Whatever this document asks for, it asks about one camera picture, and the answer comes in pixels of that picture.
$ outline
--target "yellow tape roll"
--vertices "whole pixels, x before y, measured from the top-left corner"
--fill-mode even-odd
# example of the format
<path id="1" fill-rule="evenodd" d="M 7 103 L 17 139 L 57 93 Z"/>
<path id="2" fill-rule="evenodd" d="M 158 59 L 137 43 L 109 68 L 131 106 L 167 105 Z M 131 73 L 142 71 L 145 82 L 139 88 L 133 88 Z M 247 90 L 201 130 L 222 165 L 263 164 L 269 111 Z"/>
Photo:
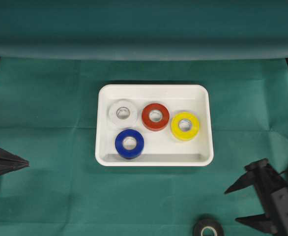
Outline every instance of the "yellow tape roll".
<path id="1" fill-rule="evenodd" d="M 171 128 L 173 135 L 177 139 L 188 141 L 197 135 L 200 123 L 194 114 L 181 112 L 173 117 Z"/>

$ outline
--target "green backdrop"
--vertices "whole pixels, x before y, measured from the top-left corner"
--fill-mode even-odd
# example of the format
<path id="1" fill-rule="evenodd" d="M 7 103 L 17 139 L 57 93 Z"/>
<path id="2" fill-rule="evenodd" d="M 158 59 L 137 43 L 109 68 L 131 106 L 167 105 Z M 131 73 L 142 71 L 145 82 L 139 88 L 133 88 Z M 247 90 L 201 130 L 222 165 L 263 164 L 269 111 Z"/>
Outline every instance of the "green backdrop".
<path id="1" fill-rule="evenodd" d="M 94 156 L 97 97 L 110 83 L 200 84 L 210 96 L 207 167 L 104 167 Z M 226 235 L 263 235 L 234 218 L 262 213 L 253 188 L 224 191 L 243 166 L 288 167 L 284 59 L 0 61 L 0 147 L 30 167 L 0 177 L 0 236 L 190 236 L 205 214 Z"/>
<path id="2" fill-rule="evenodd" d="M 288 57 L 284 0 L 0 0 L 0 56 Z"/>

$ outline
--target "black tape roll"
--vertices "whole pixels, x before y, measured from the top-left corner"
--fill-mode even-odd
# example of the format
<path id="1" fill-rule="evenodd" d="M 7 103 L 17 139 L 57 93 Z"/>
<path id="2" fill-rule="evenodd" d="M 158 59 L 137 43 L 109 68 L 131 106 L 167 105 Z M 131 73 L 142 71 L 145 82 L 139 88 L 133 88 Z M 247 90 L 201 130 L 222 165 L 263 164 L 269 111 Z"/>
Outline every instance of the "black tape roll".
<path id="1" fill-rule="evenodd" d="M 200 220 L 194 227 L 193 236 L 205 236 L 205 229 L 213 231 L 214 236 L 224 236 L 223 227 L 216 220 L 204 219 Z"/>

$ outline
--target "red tape roll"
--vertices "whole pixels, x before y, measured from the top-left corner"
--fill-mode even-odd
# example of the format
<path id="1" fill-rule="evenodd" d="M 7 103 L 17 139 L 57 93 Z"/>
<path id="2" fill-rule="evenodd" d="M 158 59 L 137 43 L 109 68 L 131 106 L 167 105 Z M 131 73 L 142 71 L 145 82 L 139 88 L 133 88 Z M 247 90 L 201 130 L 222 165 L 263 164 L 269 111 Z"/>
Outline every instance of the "red tape roll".
<path id="1" fill-rule="evenodd" d="M 149 118 L 149 114 L 153 111 L 162 114 L 161 119 L 153 121 Z M 151 103 L 147 105 L 142 111 L 143 125 L 151 131 L 159 131 L 165 128 L 169 121 L 169 112 L 165 106 L 159 103 Z"/>

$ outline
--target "tape roll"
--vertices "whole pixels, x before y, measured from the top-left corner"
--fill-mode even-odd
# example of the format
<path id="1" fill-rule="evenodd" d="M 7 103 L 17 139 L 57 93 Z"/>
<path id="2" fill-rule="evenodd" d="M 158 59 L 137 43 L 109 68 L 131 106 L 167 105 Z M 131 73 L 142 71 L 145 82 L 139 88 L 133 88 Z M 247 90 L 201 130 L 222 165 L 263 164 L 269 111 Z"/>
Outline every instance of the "tape roll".
<path id="1" fill-rule="evenodd" d="M 181 112 L 173 117 L 171 129 L 176 138 L 188 141 L 197 135 L 200 129 L 200 123 L 194 114 Z"/>
<path id="2" fill-rule="evenodd" d="M 128 144 L 129 140 L 135 140 L 134 144 Z M 133 159 L 141 154 L 144 148 L 143 136 L 134 129 L 126 129 L 115 138 L 115 148 L 120 156 Z"/>
<path id="3" fill-rule="evenodd" d="M 138 110 L 132 102 L 120 100 L 109 108 L 109 119 L 118 128 L 129 128 L 136 123 Z"/>
<path id="4" fill-rule="evenodd" d="M 216 220 L 200 220 L 194 227 L 193 236 L 205 236 L 206 231 L 212 231 L 214 236 L 224 236 L 223 227 Z"/>
<path id="5" fill-rule="evenodd" d="M 159 103 L 151 103 L 142 111 L 143 125 L 151 131 L 164 129 L 169 121 L 169 111 Z"/>

